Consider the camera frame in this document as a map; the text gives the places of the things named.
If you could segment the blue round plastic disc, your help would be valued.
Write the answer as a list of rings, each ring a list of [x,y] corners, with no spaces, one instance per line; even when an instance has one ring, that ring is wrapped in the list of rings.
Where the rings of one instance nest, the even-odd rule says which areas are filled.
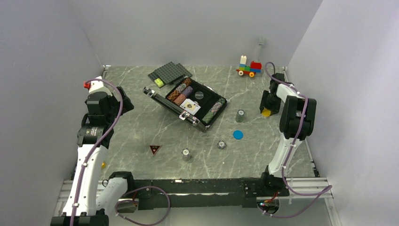
[[[235,130],[232,135],[236,140],[241,140],[244,137],[244,134],[241,130]]]

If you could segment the triangular all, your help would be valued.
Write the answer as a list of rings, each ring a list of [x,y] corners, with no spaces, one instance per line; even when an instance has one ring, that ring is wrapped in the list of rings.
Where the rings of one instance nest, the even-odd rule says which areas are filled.
[[[151,151],[152,155],[155,156],[161,147],[162,147],[162,145],[150,145],[150,151]]]

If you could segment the yellow round plastic disc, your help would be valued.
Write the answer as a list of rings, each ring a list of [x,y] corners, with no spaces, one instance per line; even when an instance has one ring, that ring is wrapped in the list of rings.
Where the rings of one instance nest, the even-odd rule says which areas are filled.
[[[264,108],[261,112],[261,115],[264,117],[269,117],[269,116],[271,116],[271,110]]]

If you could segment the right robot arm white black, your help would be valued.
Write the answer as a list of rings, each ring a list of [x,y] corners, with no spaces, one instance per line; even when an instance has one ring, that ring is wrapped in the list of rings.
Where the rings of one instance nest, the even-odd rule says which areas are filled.
[[[272,195],[275,191],[291,192],[287,185],[287,169],[299,145],[312,134],[315,124],[317,101],[304,97],[292,83],[286,82],[284,74],[271,76],[270,90],[264,91],[260,111],[268,116],[279,113],[280,141],[272,161],[262,174],[260,191]]]

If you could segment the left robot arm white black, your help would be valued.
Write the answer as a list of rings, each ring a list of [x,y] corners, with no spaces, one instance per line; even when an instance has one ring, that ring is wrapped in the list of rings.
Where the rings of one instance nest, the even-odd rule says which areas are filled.
[[[77,134],[78,158],[72,188],[59,215],[52,217],[52,226],[107,226],[119,198],[132,196],[136,189],[132,173],[121,171],[112,173],[103,191],[97,191],[113,128],[120,116],[134,109],[130,98],[122,87],[101,76],[83,86],[88,89],[88,112]]]

